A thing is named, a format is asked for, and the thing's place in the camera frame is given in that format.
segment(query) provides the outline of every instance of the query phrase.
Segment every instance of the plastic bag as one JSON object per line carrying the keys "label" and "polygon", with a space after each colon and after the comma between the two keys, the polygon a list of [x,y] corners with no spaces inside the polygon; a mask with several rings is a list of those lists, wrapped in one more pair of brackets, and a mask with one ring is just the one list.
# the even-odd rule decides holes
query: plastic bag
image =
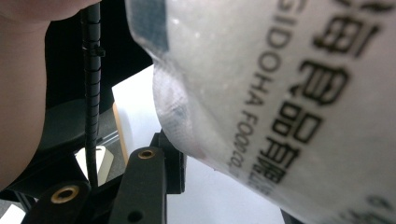
{"label": "plastic bag", "polygon": [[396,223],[396,6],[126,1],[181,151],[306,223]]}

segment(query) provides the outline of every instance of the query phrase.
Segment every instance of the black plastic mount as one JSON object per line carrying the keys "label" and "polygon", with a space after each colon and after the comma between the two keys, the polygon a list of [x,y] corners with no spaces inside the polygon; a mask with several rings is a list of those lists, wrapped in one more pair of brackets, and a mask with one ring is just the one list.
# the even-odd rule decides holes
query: black plastic mount
{"label": "black plastic mount", "polygon": [[184,191],[186,157],[163,133],[155,134],[156,143],[162,148],[134,151],[124,175],[99,188],[74,181],[49,189],[22,223],[166,223],[166,194]]}

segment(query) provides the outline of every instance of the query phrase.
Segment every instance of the black plastic part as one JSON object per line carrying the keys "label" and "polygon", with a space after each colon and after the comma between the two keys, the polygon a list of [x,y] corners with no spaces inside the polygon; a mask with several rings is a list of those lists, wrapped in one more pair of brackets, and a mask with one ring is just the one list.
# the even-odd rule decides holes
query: black plastic part
{"label": "black plastic part", "polygon": [[129,158],[108,223],[166,223],[165,188],[163,151],[156,147],[143,147],[134,151]]}
{"label": "black plastic part", "polygon": [[286,213],[283,210],[280,210],[282,213],[283,220],[285,221],[285,224],[304,224],[303,222],[297,220],[295,217],[292,217],[288,213]]}
{"label": "black plastic part", "polygon": [[178,151],[169,142],[163,131],[154,134],[150,146],[161,148],[165,154],[166,193],[180,194],[184,192],[186,183],[186,155]]}
{"label": "black plastic part", "polygon": [[[75,197],[65,203],[54,203],[51,199],[55,193],[64,188],[71,187],[77,188],[78,192]],[[32,210],[26,214],[22,224],[35,223],[35,224],[70,224],[70,223],[88,223],[91,215],[92,208],[87,205],[90,197],[90,186],[85,182],[73,181],[67,182],[46,191],[43,197],[38,201]],[[70,192],[63,191],[64,197],[70,196]]]}
{"label": "black plastic part", "polygon": [[35,199],[17,191],[15,191],[14,193],[15,196],[18,198],[18,201],[21,203],[23,210],[26,213],[29,212],[32,209],[33,205],[35,205]]}

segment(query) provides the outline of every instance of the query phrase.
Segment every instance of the white surface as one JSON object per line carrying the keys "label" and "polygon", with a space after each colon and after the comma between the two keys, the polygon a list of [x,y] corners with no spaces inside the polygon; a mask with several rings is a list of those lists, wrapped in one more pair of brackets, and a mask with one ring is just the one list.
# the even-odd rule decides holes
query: white surface
{"label": "white surface", "polygon": [[152,75],[150,66],[112,88],[128,155],[147,147],[154,133],[161,130],[152,97]]}
{"label": "white surface", "polygon": [[[114,156],[109,150],[103,146],[96,147],[96,171],[98,174],[98,185],[101,186],[106,183],[108,173],[110,171],[111,163]],[[85,160],[85,147],[76,154],[76,160],[82,173],[88,179],[87,162]]]}
{"label": "white surface", "polygon": [[25,213],[12,204],[6,213],[0,218],[0,224],[21,224]]}
{"label": "white surface", "polygon": [[[147,147],[161,129],[152,100],[152,66],[113,87],[128,153]],[[186,191],[168,196],[168,223],[189,224],[283,224],[278,207],[188,158]]]}
{"label": "white surface", "polygon": [[227,175],[187,159],[186,191],[168,195],[169,224],[284,224],[280,209]]}

